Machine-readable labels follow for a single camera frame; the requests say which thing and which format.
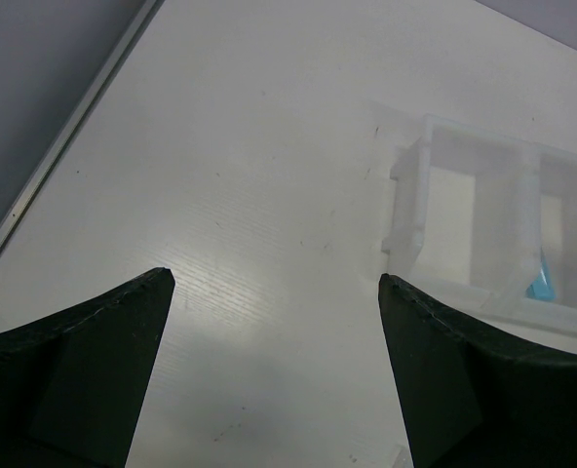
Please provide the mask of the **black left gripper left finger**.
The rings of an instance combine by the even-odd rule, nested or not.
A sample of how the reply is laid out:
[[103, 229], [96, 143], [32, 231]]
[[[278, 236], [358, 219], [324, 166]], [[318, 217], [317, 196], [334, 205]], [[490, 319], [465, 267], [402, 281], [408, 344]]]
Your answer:
[[168, 319], [153, 268], [0, 332], [0, 467], [123, 467]]

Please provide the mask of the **blue highlighter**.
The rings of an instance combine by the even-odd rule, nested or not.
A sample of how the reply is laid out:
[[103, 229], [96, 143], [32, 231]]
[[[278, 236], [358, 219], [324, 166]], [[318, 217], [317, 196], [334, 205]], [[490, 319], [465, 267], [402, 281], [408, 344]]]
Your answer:
[[539, 274], [529, 285], [525, 294], [526, 297], [530, 299], [553, 302], [556, 300], [557, 295], [544, 252], [541, 252], [540, 259], [541, 264]]

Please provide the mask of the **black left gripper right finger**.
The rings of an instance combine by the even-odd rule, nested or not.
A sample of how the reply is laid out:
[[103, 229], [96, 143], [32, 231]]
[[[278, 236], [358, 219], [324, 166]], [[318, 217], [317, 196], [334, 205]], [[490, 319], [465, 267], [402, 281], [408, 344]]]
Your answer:
[[400, 277], [382, 327], [417, 467], [577, 467], [577, 354], [501, 331]]

